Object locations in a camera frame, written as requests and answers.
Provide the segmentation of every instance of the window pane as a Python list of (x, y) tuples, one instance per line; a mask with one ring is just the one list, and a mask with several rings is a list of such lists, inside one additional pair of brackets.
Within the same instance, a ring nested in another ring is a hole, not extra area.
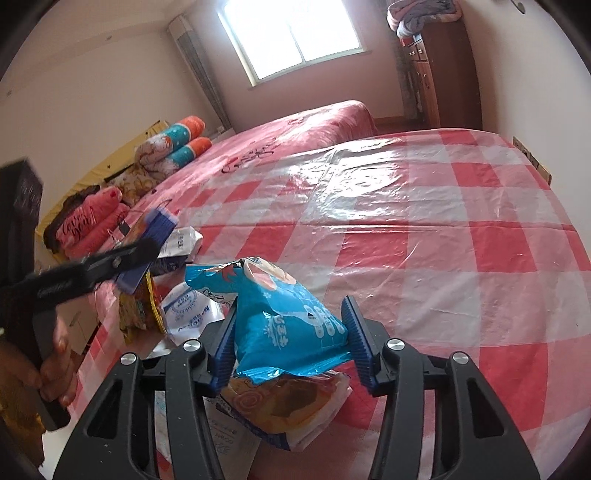
[(277, 0), (231, 0), (226, 18), (260, 79), (302, 63)]
[(342, 0), (288, 0), (286, 14), (306, 60), (359, 48)]

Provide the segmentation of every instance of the hand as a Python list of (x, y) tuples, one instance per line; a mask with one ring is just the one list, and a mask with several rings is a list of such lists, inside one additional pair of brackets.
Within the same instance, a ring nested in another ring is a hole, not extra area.
[(53, 353), (43, 362), (40, 372), (17, 347), (6, 341), (0, 342), (0, 366), (24, 385), (39, 390), (43, 400), (59, 399), (66, 408), (74, 401), (78, 386), (71, 350), (66, 324), (58, 317), (53, 332)]

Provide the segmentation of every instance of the blue snack bag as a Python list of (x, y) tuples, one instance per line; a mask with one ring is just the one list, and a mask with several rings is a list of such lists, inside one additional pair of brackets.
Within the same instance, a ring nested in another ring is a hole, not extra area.
[(185, 282), (218, 303), (239, 297), (239, 377), (258, 385), (285, 372), (319, 375), (351, 360), (347, 328), (295, 278), (262, 258), (189, 265)]

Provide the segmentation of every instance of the folded blanket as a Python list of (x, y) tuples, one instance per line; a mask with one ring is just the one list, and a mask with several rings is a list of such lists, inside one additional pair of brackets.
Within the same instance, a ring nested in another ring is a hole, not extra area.
[(56, 232), (56, 239), (62, 248), (70, 248), (84, 238), (121, 202), (121, 191), (108, 187), (93, 195), (88, 195), (79, 207), (75, 208)]
[(159, 183), (160, 180), (151, 176), (137, 163), (109, 182), (110, 185), (121, 190), (123, 202), (130, 207), (138, 203), (140, 198), (151, 192)]
[(96, 225), (76, 245), (66, 248), (64, 253), (70, 260), (84, 258), (98, 252), (99, 248), (107, 241), (109, 235), (117, 228), (119, 222), (127, 216), (129, 207), (120, 203), (107, 218)]
[(388, 24), (399, 38), (419, 33), (427, 22), (453, 22), (461, 17), (459, 0), (397, 0), (388, 7)]
[(93, 195), (99, 190), (100, 187), (98, 185), (91, 185), (80, 192), (76, 192), (74, 195), (70, 195), (64, 200), (60, 213), (56, 215), (56, 217), (43, 231), (43, 243), (49, 250), (55, 254), (60, 251), (60, 243), (57, 241), (56, 233), (64, 223), (64, 220), (66, 220), (66, 218), (68, 218), (68, 216), (75, 209), (84, 203), (84, 200), (86, 197), (88, 197), (88, 195)]
[(188, 116), (142, 143), (135, 151), (135, 162), (144, 167), (152, 165), (197, 138), (204, 130), (203, 120)]
[(195, 158), (211, 148), (211, 146), (212, 141), (210, 139), (205, 137), (196, 138), (159, 162), (146, 165), (145, 169), (155, 179), (163, 181), (191, 163)]

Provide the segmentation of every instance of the plastic tablecloth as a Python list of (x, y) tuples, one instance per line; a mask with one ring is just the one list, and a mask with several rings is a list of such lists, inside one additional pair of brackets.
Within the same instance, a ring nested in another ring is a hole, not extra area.
[[(589, 257), (554, 193), (501, 137), (443, 129), (357, 140), (160, 195), (151, 206), (167, 195), (181, 224), (203, 234), (198, 262), (263, 257), (337, 316), (350, 294), (421, 352), (467, 352), (544, 478), (589, 421)], [(112, 287), (98, 298), (105, 321), (80, 369), (75, 417), (125, 351)], [(249, 479), (367, 478), (385, 399), (367, 394), (352, 364), (341, 370), (353, 394), (328, 429), (302, 453), (262, 443)], [(161, 473), (171, 473), (165, 462)]]

